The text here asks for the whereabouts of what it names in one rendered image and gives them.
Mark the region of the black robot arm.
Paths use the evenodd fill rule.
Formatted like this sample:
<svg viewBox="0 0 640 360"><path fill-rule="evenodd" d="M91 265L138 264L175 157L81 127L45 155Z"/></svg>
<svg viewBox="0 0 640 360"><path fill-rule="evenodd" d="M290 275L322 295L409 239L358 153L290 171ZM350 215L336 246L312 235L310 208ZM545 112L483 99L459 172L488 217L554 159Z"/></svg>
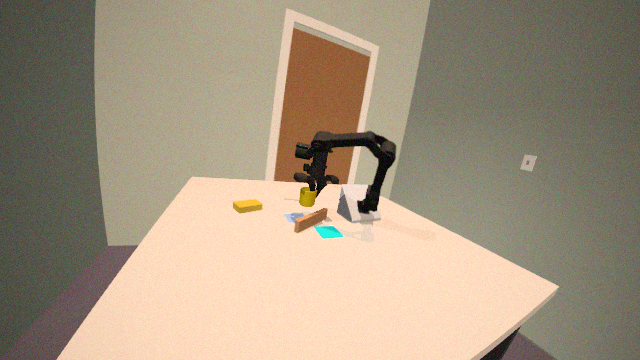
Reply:
<svg viewBox="0 0 640 360"><path fill-rule="evenodd" d="M328 152L333 152L332 148L352 146L366 146L378 158L374 183L373 185L368 185L365 199L357 201L359 213L369 214L370 211L376 212L379 204L380 189L386 172L396 159L397 148L395 143L371 131L340 134L318 131L310 144L300 142L296 144L295 157L307 160L313 157L314 162L326 163Z"/></svg>

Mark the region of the orange wooden plank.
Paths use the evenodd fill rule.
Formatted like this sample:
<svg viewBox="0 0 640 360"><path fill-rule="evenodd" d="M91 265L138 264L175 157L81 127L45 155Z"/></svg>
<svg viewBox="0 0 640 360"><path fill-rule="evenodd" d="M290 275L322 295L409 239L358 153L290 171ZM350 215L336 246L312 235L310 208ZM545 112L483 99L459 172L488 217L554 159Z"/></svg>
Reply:
<svg viewBox="0 0 640 360"><path fill-rule="evenodd" d="M327 212L328 209L323 208L295 220L294 232L301 233L302 231L324 221L327 217Z"/></svg>

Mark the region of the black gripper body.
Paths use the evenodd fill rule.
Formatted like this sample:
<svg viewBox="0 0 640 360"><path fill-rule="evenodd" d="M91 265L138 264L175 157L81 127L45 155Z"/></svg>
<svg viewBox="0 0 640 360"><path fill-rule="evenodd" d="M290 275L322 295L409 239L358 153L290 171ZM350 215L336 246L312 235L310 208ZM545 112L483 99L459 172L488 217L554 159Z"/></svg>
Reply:
<svg viewBox="0 0 640 360"><path fill-rule="evenodd" d="M315 181L318 181L322 184L326 184L327 181L331 181L332 184L339 184L338 177L334 175L324 175L325 169L327 169L326 163L318 163L313 161L311 165L312 168L310 176L307 176L304 173L295 173L293 179L296 182L301 183L305 183L306 181L308 183L315 183Z"/></svg>

